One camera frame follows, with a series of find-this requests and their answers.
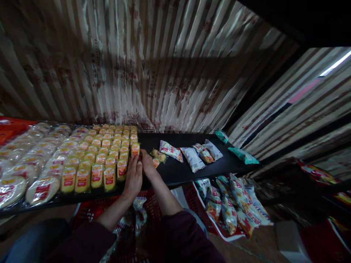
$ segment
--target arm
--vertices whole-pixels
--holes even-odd
[[[113,245],[116,235],[112,233],[124,213],[140,192],[143,182],[143,165],[139,156],[129,161],[125,187],[117,199],[95,222],[84,223],[71,237],[60,244],[45,260],[52,262],[99,262]]]
[[[150,180],[157,202],[163,214],[162,228],[171,258],[177,262],[225,262],[222,255],[206,238],[196,223],[196,219],[184,211],[178,200],[163,182],[156,171],[152,158],[145,150],[140,150],[143,171]]]

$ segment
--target sleeve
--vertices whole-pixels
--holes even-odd
[[[45,260],[55,262],[98,263],[113,245],[116,235],[97,222],[84,223]]]
[[[182,211],[163,217],[162,230],[167,254],[177,262],[225,263],[223,256],[207,239],[190,213]]]

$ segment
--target teal snack package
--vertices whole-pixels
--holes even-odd
[[[226,135],[226,133],[224,131],[217,129],[215,131],[215,134],[222,142],[224,142],[224,144],[226,144],[228,142],[228,136]]]
[[[259,164],[252,155],[248,154],[246,151],[243,151],[239,148],[228,148],[233,154],[235,154],[240,160],[242,160],[245,164]]]
[[[201,196],[202,201],[205,201],[207,190],[210,188],[211,183],[209,179],[201,179],[195,181],[197,190],[199,191],[199,194]]]

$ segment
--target beige striped curtain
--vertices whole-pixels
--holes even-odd
[[[350,49],[345,47],[310,49],[288,70],[270,90],[232,127],[230,139],[240,146],[267,117],[283,106],[305,84],[343,57]],[[258,159],[264,159],[296,140],[319,130],[351,112],[351,59],[346,59],[331,73],[268,124],[244,149]],[[255,177],[263,171],[289,160],[306,159],[331,150],[351,140],[351,125],[329,133],[303,147],[281,156],[275,162],[249,175]],[[350,150],[346,149],[314,161],[332,175],[345,179],[351,172]]]
[[[14,0],[0,14],[0,111],[29,119],[213,132],[298,47],[230,0]]]

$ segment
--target person's right hand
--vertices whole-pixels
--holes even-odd
[[[143,149],[140,149],[141,161],[143,163],[143,171],[146,177],[151,180],[155,175],[158,174],[154,166],[152,157]]]

